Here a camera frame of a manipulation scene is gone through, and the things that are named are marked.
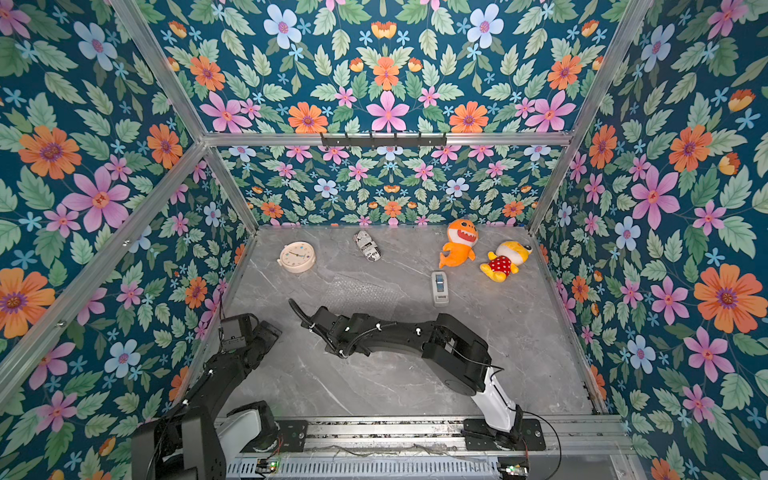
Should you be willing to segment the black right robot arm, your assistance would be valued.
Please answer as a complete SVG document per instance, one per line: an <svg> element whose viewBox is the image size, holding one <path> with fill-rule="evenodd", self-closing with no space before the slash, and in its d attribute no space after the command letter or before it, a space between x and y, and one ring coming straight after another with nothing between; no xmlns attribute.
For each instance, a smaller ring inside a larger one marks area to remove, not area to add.
<svg viewBox="0 0 768 480"><path fill-rule="evenodd" d="M336 315L325 306L308 315L294 299L288 304L327 353L340 359L377 352L417 357L447 388L472 399L483 414L483 437L503 448L522 441L524 412L497 381L503 368L493 363L488 343L454 316L440 313L432 321L411 323L365 313Z"/></svg>

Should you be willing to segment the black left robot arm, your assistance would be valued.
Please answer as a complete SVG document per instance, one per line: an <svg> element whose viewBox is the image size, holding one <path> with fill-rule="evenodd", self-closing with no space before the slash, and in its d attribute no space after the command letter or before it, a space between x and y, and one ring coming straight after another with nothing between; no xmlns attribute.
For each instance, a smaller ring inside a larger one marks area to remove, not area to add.
<svg viewBox="0 0 768 480"><path fill-rule="evenodd" d="M252 445L278 445L278 426L264 401L238 407L216 426L231 394L261 364L281 331L253 314L225 318L219 350L180 403L133 433L133 479L224 479L227 467Z"/></svg>

